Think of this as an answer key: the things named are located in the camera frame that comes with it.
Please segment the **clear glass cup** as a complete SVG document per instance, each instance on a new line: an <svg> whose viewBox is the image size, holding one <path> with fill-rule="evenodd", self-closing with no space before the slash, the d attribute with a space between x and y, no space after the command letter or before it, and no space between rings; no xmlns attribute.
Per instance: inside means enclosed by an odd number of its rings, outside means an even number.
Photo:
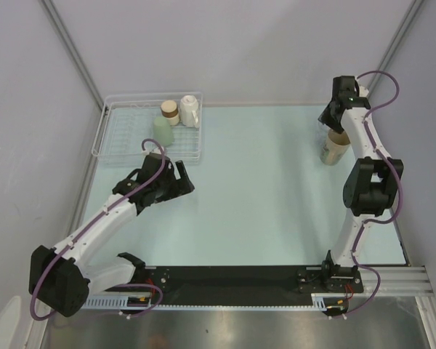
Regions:
<svg viewBox="0 0 436 349"><path fill-rule="evenodd" d="M326 138L328 137L329 130L330 128L325 124L322 124L319 121L316 123L315 141L319 149L323 149L324 145L326 144Z"/></svg>

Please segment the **beige patterned mug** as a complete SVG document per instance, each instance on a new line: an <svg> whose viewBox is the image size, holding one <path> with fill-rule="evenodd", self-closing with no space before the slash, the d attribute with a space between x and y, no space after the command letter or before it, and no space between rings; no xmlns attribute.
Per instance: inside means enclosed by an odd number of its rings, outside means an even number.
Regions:
<svg viewBox="0 0 436 349"><path fill-rule="evenodd" d="M328 166L336 165L350 147L346 132L337 133L330 129L320 152L320 160Z"/></svg>

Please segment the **light green cup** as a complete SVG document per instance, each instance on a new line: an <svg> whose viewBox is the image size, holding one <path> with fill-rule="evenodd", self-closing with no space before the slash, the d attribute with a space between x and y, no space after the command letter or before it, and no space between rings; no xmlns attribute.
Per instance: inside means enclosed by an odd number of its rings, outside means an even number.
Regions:
<svg viewBox="0 0 436 349"><path fill-rule="evenodd" d="M174 142L170 123L163 116L158 116L153 120L153 139L162 147L168 147Z"/></svg>

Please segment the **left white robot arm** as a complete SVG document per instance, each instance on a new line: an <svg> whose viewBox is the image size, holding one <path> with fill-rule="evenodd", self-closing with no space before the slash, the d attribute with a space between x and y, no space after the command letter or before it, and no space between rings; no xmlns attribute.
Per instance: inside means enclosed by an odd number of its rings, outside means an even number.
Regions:
<svg viewBox="0 0 436 349"><path fill-rule="evenodd" d="M31 255L28 291L31 315L36 301L49 306L54 313L70 317L87 298L117 287L132 291L149 286L145 263L128 252L117 254L106 266L90 264L95 253L125 224L154 204L170 201L194 191L182 161L172 162L159 153L146 155L142 166L118 182L99 211L83 226L52 248L37 247Z"/></svg>

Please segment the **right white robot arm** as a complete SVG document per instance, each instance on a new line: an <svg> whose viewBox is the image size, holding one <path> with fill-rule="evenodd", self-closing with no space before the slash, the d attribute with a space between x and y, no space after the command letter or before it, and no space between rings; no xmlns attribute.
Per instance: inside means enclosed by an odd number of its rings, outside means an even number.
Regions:
<svg viewBox="0 0 436 349"><path fill-rule="evenodd" d="M337 76L331 101L318 119L335 133L345 133L355 155L342 191L347 213L341 233L321 267L319 280L330 292L361 284L358 255L363 239L372 225L381 222L385 211L402 205L404 165L383 146L373 123L374 111L360 91L357 77Z"/></svg>

